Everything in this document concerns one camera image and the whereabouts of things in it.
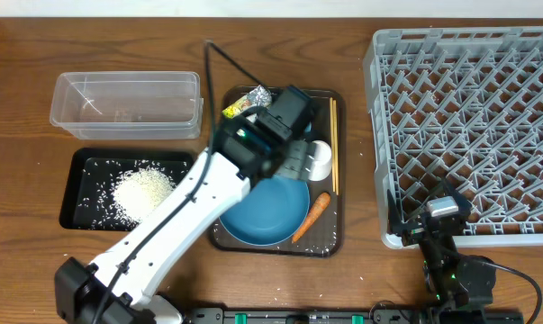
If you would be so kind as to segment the pile of white rice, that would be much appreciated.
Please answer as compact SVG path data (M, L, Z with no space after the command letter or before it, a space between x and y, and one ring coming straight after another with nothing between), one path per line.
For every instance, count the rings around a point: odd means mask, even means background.
M174 191L189 167L186 161L89 158L72 227L133 230Z

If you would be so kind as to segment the large blue plate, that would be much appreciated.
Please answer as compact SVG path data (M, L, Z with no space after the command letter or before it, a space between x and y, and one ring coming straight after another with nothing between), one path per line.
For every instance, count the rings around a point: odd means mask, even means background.
M258 183L220 217L220 222L243 243L275 245L299 230L310 204L307 183L276 175Z

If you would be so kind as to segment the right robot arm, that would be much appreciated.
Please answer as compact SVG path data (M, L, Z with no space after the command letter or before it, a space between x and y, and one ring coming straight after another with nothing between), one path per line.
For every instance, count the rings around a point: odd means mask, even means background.
M437 298L426 311L430 322L484 323L484 307L493 302L496 268L489 258L458 253L454 237L463 231L471 203L445 180L438 189L443 195L428 201L411 220L403 219L399 203L387 192L388 232L423 254L426 284Z

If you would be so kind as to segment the white pink cup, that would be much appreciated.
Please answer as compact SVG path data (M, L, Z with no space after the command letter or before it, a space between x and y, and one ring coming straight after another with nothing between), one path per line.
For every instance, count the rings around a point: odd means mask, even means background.
M325 179L332 170L332 151L328 143L322 140L314 140L314 152L308 175L308 180L319 182Z

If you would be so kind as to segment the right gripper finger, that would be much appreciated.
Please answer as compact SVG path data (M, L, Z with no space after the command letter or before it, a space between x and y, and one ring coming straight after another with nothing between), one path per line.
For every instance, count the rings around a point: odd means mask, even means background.
M394 199L394 194L388 190L386 192L386 197L388 204L388 233L401 234L403 231L403 220L396 200Z
M443 187L444 194L454 199L458 207L458 212L462 215L469 215L472 209L471 202L469 202L446 178L442 178L440 184Z

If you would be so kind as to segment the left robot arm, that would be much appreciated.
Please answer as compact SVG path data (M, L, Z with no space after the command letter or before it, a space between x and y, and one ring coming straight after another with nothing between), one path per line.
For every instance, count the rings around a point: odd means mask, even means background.
M158 288L178 259L259 181L284 163L292 141L318 112L286 87L269 107L224 118L175 190L126 237L84 265L69 258L55 273L58 315L67 323L181 323Z

